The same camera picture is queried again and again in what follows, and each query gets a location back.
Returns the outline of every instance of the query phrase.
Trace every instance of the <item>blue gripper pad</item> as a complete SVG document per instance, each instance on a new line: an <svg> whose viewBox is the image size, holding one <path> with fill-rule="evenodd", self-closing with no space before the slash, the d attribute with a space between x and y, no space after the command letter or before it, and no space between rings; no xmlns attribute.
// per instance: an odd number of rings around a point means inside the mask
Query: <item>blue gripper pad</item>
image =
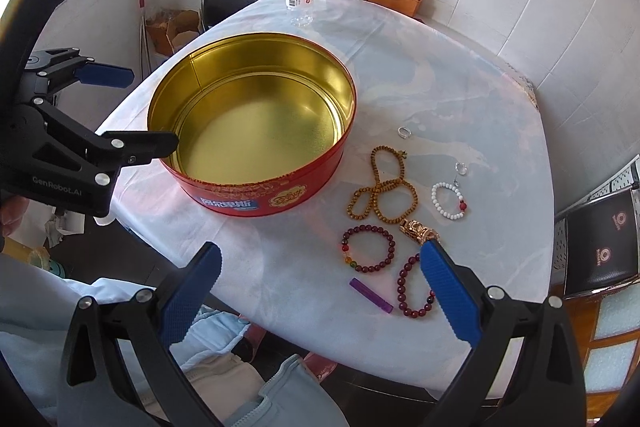
<svg viewBox="0 0 640 427"><path fill-rule="evenodd" d="M207 242L185 268L162 281L158 287L159 298L163 291L169 292L159 309L158 337L164 347L169 348L184 339L220 272L222 252L217 245Z"/></svg>
<svg viewBox="0 0 640 427"><path fill-rule="evenodd" d="M129 68L89 62L74 71L81 84L106 87L129 87L135 78Z"/></svg>
<svg viewBox="0 0 640 427"><path fill-rule="evenodd" d="M480 342L480 311L460 279L438 252L434 241L420 248L420 270L436 294L453 332L471 347Z"/></svg>

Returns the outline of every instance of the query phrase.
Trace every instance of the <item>white tablecloth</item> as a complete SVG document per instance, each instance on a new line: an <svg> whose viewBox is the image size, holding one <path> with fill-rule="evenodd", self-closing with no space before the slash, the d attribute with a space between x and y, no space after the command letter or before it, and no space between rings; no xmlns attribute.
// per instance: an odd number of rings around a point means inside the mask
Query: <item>white tablecloth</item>
<svg viewBox="0 0 640 427"><path fill-rule="evenodd" d="M347 203L356 188L372 185L373 147L406 150L407 179L420 197L411 217L435 227L453 260L475 270L485 285L540 302L548 290L554 206L537 108L494 65L398 13L359 0L316 0L312 25L294 28L284 0L261 0L172 57L98 133L146 129L154 89L179 59L208 42L257 31L315 41L354 77L356 118L331 181L288 212L233 218L195 203L155 160L122 170L112 215L177 266L186 265L204 241L217 243L224 262L212 293L273 333L345 365L439 394L459 370L468 344L455 338L437 304L421 319L404 317L397 307L387 315L349 286L357 275L395 306L398 271L417 245L395 225L385 225L396 238L396 260L373 275L356 273L340 249L342 233L356 224L346 215ZM408 127L411 138L402 140L399 126ZM453 181L456 161L468 166L459 178L468 209L463 219L450 221L437 213L430 194L433 184ZM378 165L383 176L396 176L391 156L381 155ZM438 193L440 201L453 205L447 192ZM382 206L393 216L409 202L396 190L383 197ZM375 217L367 222L382 225ZM385 243L366 236L352 240L353 256L373 264L384 258ZM424 304L424 278L410 273L407 284L409 306ZM492 396L504 390L513 370L513 344Z"/></svg>

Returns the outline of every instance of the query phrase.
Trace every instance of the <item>tin label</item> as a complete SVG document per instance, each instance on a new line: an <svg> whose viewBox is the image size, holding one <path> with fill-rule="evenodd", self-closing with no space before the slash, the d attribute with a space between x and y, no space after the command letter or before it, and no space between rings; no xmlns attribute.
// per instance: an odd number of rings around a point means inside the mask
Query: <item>tin label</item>
<svg viewBox="0 0 640 427"><path fill-rule="evenodd" d="M306 192L306 185L296 185L287 190L283 190L277 196L269 200L271 206L287 206L298 201Z"/></svg>
<svg viewBox="0 0 640 427"><path fill-rule="evenodd" d="M236 210L257 210L260 205L255 200L244 201L211 201L205 198L200 198L202 204L207 206L213 206L214 208L234 208Z"/></svg>

